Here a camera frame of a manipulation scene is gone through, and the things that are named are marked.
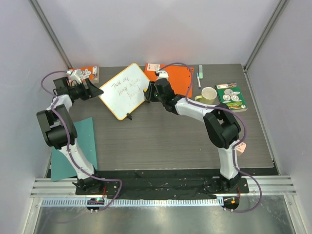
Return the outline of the whiteboard with yellow frame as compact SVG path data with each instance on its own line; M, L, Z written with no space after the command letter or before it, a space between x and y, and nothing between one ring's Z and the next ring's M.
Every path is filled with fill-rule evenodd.
M142 69L132 63L100 87L100 100L118 120L124 120L140 106L150 80Z

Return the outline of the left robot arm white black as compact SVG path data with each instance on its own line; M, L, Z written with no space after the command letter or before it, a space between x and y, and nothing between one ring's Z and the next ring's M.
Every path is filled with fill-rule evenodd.
M78 145L78 133L69 115L75 100L89 100L103 94L86 78L71 85L68 77L53 81L55 88L47 93L52 95L51 105L37 112L37 119L46 144L63 154L77 174L77 182L73 184L79 191L100 194L104 182L97 178L98 172L84 155Z

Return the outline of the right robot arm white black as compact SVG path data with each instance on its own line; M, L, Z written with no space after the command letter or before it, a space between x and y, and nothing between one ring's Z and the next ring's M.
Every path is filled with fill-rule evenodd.
M146 102L160 102L170 113L191 117L204 123L211 143L220 159L220 187L230 193L241 179L236 144L241 127L233 113L223 104L205 105L178 95L166 78L149 82L143 91Z

